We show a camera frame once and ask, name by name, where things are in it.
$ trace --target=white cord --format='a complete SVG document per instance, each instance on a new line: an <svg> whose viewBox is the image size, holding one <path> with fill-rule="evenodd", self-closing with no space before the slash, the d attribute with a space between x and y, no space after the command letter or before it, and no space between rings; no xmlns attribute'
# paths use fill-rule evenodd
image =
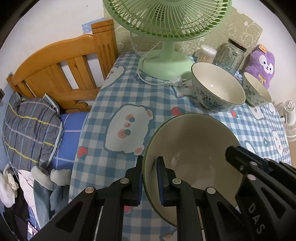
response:
<svg viewBox="0 0 296 241"><path fill-rule="evenodd" d="M142 61L139 61L139 63L138 63L137 74L138 74L139 79L142 80L145 84L148 84L148 85L154 85L154 86L158 86L158 85L169 86L169 85L171 85L171 86L181 87L182 84L183 84L183 81L186 81L186 80L183 80L180 76L179 76L177 79L175 79L175 80L171 80L171 81L163 80L163 83L159 83L159 84L150 83L150 82L147 82L146 80L144 80L144 79L140 76L140 73L139 73L140 66L141 66L141 64L144 62L145 59L147 59L147 58L155 58L155 57L157 57L157 56L160 55L160 53L159 53L159 54L157 54L157 55L155 55L155 56L147 57L148 54L150 54L150 52L151 52L152 50L154 50L154 49L156 48L156 46L158 46L158 45L160 44L161 41L159 41L156 45L154 45L153 48L150 49L149 52L146 53L145 55L141 55L141 54L139 53L139 51L137 51L137 50L135 49L135 47L134 47L134 45L133 45L133 36L132 36L132 32L131 32L131 31L130 31L130 41L131 41L131 47L132 47L133 51L135 52L135 54L136 54L136 55L139 55L140 57L143 58Z"/></svg>

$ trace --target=ceramic bowl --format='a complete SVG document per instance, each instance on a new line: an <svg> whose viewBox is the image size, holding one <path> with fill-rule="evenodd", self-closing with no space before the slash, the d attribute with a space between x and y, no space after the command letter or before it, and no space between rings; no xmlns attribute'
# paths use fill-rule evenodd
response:
<svg viewBox="0 0 296 241"><path fill-rule="evenodd" d="M271 102L269 92L253 75L245 72L242 80L246 101L251 105L262 106Z"/></svg>
<svg viewBox="0 0 296 241"><path fill-rule="evenodd" d="M151 138L143 159L143 184L154 210L176 226L176 208L160 204L155 160L192 187L216 188L234 207L242 174L225 159L229 146L239 146L234 134L218 120L203 114L184 114L165 122Z"/></svg>
<svg viewBox="0 0 296 241"><path fill-rule="evenodd" d="M224 69L209 63L195 63L191 71L195 95L205 108L228 111L246 101L240 83Z"/></svg>

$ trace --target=jar lid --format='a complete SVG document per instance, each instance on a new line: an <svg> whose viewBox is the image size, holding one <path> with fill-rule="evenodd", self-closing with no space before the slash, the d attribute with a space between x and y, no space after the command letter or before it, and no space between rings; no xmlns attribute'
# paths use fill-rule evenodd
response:
<svg viewBox="0 0 296 241"><path fill-rule="evenodd" d="M244 45L238 43L237 41L235 41L235 40L233 40L231 38L228 39L228 42L233 44L235 47L239 48L240 50L242 50L244 52L247 51L247 48Z"/></svg>
<svg viewBox="0 0 296 241"><path fill-rule="evenodd" d="M217 54L217 50L208 46L208 45L203 44L202 45L202 53L204 53L207 56L215 57Z"/></svg>

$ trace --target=fan base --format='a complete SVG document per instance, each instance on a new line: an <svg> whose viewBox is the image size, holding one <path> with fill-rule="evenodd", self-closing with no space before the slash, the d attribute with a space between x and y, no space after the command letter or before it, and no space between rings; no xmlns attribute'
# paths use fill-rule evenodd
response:
<svg viewBox="0 0 296 241"><path fill-rule="evenodd" d="M153 50L147 57L153 57L161 53L161 50ZM191 66L192 61L188 56L173 51L170 58L164 58L163 54L156 56L155 58L147 58L139 66L140 70L144 73L161 80L175 80L179 76L182 79L191 79Z"/></svg>

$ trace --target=bed headboard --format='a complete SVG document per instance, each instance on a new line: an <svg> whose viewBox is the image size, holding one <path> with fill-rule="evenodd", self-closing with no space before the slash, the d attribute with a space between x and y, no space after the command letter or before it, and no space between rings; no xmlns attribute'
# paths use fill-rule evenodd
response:
<svg viewBox="0 0 296 241"><path fill-rule="evenodd" d="M29 98L50 95L66 112L90 111L81 100L94 100L100 90L85 55L97 53L104 79L117 59L113 19L93 23L93 34L62 40L38 50L9 75L11 88ZM79 87L73 90L60 62L66 61Z"/></svg>

